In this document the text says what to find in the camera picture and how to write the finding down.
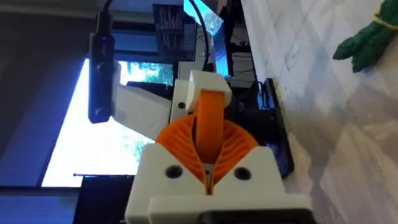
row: desk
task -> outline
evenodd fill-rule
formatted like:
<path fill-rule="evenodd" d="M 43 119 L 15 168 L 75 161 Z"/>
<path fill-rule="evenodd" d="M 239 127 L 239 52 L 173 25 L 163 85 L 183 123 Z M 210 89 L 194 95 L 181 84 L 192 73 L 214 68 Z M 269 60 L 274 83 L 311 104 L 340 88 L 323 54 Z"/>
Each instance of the desk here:
<path fill-rule="evenodd" d="M 272 77 L 295 172 L 321 223 L 398 223 L 398 39 L 353 74 L 331 59 L 372 19 L 373 0 L 242 0 L 258 79 Z"/>

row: orange plastic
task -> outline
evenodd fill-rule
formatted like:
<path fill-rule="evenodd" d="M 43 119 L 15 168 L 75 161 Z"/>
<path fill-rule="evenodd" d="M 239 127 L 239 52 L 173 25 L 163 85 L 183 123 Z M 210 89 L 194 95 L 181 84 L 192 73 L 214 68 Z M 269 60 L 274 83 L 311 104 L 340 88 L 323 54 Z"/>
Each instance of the orange plastic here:
<path fill-rule="evenodd" d="M 245 129 L 224 120 L 223 93 L 206 90 L 201 92 L 195 114 L 171 122 L 156 142 L 204 184 L 207 194 L 212 194 L 213 186 L 258 146 Z M 214 164 L 209 183 L 203 163 Z"/>
<path fill-rule="evenodd" d="M 202 90 L 195 114 L 197 153 L 202 162 L 215 164 L 223 144 L 224 94 Z"/>

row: white plastic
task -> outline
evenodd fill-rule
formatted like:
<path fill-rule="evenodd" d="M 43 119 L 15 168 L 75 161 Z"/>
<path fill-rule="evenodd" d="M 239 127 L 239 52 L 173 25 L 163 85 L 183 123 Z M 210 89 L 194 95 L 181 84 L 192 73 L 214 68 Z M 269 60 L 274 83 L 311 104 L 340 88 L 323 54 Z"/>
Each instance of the white plastic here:
<path fill-rule="evenodd" d="M 156 139 L 169 124 L 171 101 L 137 87 L 120 84 L 120 65 L 113 80 L 113 118 L 144 136 Z"/>
<path fill-rule="evenodd" d="M 175 121 L 176 119 L 179 119 L 182 116 L 186 116 L 188 114 L 186 105 L 184 108 L 178 107 L 179 103 L 185 104 L 187 101 L 188 86 L 189 86 L 188 80 L 176 80 L 175 81 L 170 122 Z"/>
<path fill-rule="evenodd" d="M 188 112 L 192 112 L 195 109 L 202 90 L 219 91 L 224 93 L 225 107 L 227 107 L 231 101 L 232 91 L 224 77 L 217 75 L 216 73 L 191 70 L 186 103 Z"/>
<path fill-rule="evenodd" d="M 160 144 L 144 149 L 126 209 L 128 224 L 197 224 L 200 214 L 217 210 L 311 210 L 303 195 L 286 194 L 274 156 L 267 147 L 253 149 L 234 167 L 245 167 L 249 180 L 235 178 L 234 169 L 205 195 L 204 185 L 184 168 L 178 179 L 168 179 L 165 168 L 178 164 Z"/>
<path fill-rule="evenodd" d="M 166 176 L 171 165 L 181 166 L 183 174 L 177 179 Z M 149 204 L 154 197 L 204 195 L 205 186 L 162 145 L 145 146 L 134 178 L 125 212 L 127 223 L 148 223 Z"/>

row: bolt hole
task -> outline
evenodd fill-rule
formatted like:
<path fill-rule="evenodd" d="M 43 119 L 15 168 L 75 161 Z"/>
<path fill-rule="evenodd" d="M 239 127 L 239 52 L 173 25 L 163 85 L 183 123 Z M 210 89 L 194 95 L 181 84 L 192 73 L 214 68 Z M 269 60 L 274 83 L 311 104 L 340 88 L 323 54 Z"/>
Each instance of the bolt hole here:
<path fill-rule="evenodd" d="M 245 167 L 238 167 L 234 170 L 234 175 L 239 180 L 249 180 L 251 178 L 250 170 Z"/>
<path fill-rule="evenodd" d="M 176 179 L 181 177 L 182 168 L 178 165 L 171 165 L 166 169 L 166 176 L 170 179 Z"/>
<path fill-rule="evenodd" d="M 184 102 L 179 102 L 178 103 L 178 108 L 184 109 L 185 108 L 185 103 Z"/>

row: window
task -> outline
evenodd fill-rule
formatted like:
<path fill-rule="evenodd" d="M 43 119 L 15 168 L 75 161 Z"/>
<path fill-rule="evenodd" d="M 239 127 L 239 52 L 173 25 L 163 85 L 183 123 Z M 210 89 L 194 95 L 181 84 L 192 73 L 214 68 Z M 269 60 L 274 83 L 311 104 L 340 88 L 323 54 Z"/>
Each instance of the window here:
<path fill-rule="evenodd" d="M 173 83 L 173 65 L 119 63 L 124 85 L 128 81 Z M 90 123 L 87 117 L 88 71 L 87 59 L 47 167 L 43 187 L 80 187 L 82 177 L 75 174 L 135 175 L 144 145 L 154 142 L 113 118 L 107 123 Z"/>

